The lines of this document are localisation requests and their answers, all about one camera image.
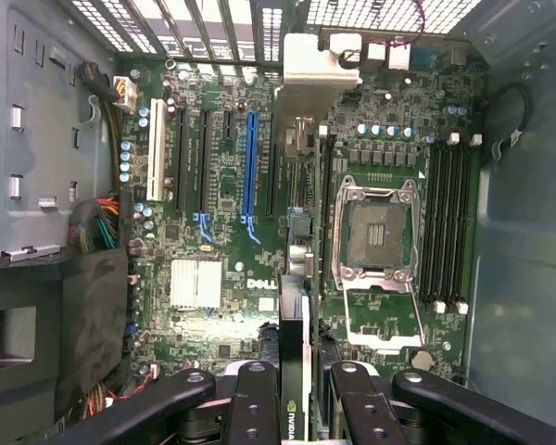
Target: blue pcie slot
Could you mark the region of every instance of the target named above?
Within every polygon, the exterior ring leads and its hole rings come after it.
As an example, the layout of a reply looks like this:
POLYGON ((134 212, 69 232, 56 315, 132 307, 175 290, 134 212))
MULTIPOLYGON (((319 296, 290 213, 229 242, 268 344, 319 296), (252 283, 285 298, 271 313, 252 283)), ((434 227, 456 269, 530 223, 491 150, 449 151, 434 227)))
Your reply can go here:
POLYGON ((247 143, 245 149, 245 178, 243 183, 241 223, 247 226, 249 237, 256 243, 261 244, 261 241, 254 234, 256 170, 258 167, 258 125, 258 112, 249 111, 247 113, 247 143))

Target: wire bundle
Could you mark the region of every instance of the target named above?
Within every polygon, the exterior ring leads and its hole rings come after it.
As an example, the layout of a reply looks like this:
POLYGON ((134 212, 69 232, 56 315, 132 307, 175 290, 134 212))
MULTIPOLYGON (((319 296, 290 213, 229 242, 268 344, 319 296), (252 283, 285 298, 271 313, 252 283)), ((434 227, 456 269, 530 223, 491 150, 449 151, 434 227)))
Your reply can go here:
POLYGON ((115 197, 84 201, 70 217, 69 246, 80 253, 116 248, 119 225, 120 204, 115 197))
POLYGON ((82 404, 82 420, 105 410, 106 391, 105 385, 103 383, 98 383, 86 393, 84 396, 84 403, 82 404))

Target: white plastic component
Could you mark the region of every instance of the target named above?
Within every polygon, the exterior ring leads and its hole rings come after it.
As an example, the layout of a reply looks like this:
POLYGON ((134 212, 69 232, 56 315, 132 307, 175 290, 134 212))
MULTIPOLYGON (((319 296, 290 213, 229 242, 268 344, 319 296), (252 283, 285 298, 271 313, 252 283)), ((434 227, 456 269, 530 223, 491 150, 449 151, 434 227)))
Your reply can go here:
POLYGON ((401 46, 392 46, 389 48, 389 69, 390 70, 409 70, 410 69, 410 51, 409 44, 401 46))
POLYGON ((171 306, 182 310, 221 306, 221 261, 173 260, 171 306))
POLYGON ((435 303, 433 303, 433 310, 435 313, 445 313, 447 311, 445 301, 435 301, 435 303))
POLYGON ((371 62, 385 62, 387 59, 387 47, 384 44, 369 44, 367 48, 367 60, 371 62))
POLYGON ((470 310, 470 306, 467 303, 458 301, 455 303, 455 309, 459 315, 467 315, 467 312, 470 310))
POLYGON ((119 85, 123 85, 124 93, 120 100, 115 102, 117 108, 122 109, 126 113, 134 114, 136 112, 136 101, 138 100, 138 85, 136 85, 129 77, 113 76, 113 85, 118 89, 119 85))
POLYGON ((160 366, 158 366, 156 363, 151 363, 150 374, 152 375, 152 379, 156 380, 158 378, 158 375, 160 374, 160 366))
POLYGON ((482 145, 482 135, 474 134, 472 140, 470 141, 470 146, 481 146, 482 145))
POLYGON ((330 35, 330 51, 336 55, 346 53, 347 62, 360 61, 360 49, 362 47, 362 37, 360 34, 341 33, 330 35))
POLYGON ((163 200, 163 181, 165 180, 165 129, 166 104, 162 99, 150 101, 150 133, 148 136, 148 178, 146 199, 163 200))
POLYGON ((459 133, 451 133, 449 135, 447 145, 448 146, 456 146, 459 142, 460 142, 460 134, 459 133))

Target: white pci slot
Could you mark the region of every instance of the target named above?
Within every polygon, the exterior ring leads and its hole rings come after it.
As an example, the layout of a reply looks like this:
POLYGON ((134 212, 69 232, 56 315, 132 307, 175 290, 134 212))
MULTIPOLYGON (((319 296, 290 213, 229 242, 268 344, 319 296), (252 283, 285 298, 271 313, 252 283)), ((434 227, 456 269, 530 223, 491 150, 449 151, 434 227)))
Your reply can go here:
POLYGON ((150 133, 148 135, 148 181, 146 200, 163 200, 163 180, 165 168, 165 101, 150 101, 150 133))

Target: screw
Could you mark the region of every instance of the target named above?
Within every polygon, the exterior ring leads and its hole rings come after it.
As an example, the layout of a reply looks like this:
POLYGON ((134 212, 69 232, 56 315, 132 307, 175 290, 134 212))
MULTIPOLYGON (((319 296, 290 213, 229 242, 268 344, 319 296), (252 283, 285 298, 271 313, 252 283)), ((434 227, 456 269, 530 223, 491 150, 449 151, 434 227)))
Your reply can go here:
POLYGON ((342 370, 347 373, 356 373, 356 364, 354 363, 342 363, 342 370))
POLYGON ((404 374, 404 378, 412 383, 420 383, 423 381, 423 378, 417 373, 406 373, 404 374))
POLYGON ((252 371, 254 373, 260 373, 264 369, 266 368, 264 368, 261 363, 253 363, 251 366, 249 366, 249 371, 252 371))
POLYGON ((189 383, 197 383, 197 382, 201 382, 202 380, 204 380, 204 376, 202 374, 199 374, 199 373, 193 373, 193 374, 190 374, 189 377, 187 377, 187 381, 189 383))

